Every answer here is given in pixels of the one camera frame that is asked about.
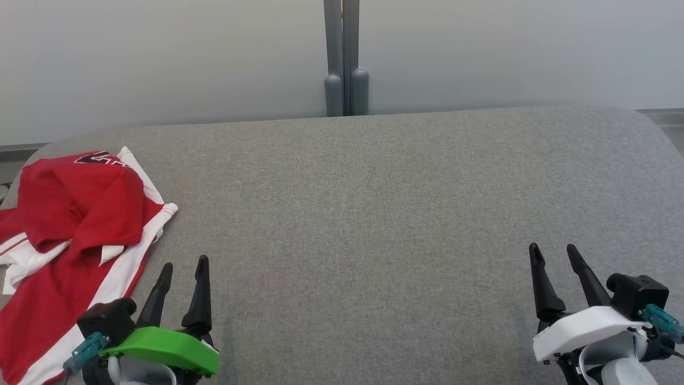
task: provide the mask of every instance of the white wall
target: white wall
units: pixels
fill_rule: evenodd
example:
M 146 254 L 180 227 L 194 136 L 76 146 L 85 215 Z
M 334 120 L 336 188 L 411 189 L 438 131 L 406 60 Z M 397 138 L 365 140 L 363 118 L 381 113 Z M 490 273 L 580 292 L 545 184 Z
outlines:
M 0 146 L 325 116 L 320 0 L 0 0 Z
M 361 0 L 372 114 L 684 107 L 681 0 Z

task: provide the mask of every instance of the teal connector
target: teal connector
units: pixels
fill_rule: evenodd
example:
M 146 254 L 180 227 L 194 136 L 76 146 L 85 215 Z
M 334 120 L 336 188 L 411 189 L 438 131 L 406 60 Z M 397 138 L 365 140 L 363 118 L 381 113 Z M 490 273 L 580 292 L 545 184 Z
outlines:
M 77 373 L 91 358 L 97 356 L 100 351 L 107 347 L 107 339 L 100 332 L 89 335 L 85 341 L 71 352 L 71 357 L 62 365 L 64 371 L 67 374 Z
M 648 321 L 661 333 L 667 334 L 676 343 L 684 343 L 684 327 L 679 325 L 679 321 L 669 315 L 665 310 L 650 303 L 646 305 L 642 318 L 645 321 Z

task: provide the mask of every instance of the jersey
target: jersey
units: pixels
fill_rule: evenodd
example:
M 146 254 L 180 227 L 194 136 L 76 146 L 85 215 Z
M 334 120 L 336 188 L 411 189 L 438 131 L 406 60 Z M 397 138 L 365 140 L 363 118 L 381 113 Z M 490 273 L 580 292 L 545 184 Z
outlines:
M 77 319 L 130 295 L 177 210 L 126 147 L 23 169 L 17 207 L 0 210 L 3 294 L 12 295 L 0 310 L 0 369 L 9 385 L 61 375 L 83 342 Z

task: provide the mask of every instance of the green plastic part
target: green plastic part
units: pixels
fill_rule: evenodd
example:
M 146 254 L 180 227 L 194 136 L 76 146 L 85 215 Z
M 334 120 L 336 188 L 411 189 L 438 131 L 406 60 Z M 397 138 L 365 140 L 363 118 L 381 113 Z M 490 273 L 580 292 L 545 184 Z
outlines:
M 136 329 L 121 345 L 104 349 L 105 354 L 138 358 L 170 367 L 193 371 L 198 375 L 218 373 L 218 352 L 189 334 L 156 326 Z

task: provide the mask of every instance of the gray fabric surface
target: gray fabric surface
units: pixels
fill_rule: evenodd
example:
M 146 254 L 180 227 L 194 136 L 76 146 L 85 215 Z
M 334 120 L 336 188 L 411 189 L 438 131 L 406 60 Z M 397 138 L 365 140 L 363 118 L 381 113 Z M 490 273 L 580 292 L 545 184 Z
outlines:
M 123 145 L 180 207 L 134 300 L 173 262 L 163 326 L 178 327 L 197 257 L 211 259 L 222 366 L 202 384 L 564 384 L 531 349 L 533 241 L 569 310 L 586 307 L 575 243 L 602 281 L 669 286 L 684 318 L 684 159 L 637 112 L 120 129 L 32 160 Z M 676 359 L 647 366 L 660 384 L 684 376 Z
M 0 184 L 14 180 L 19 171 L 36 150 L 0 152 Z

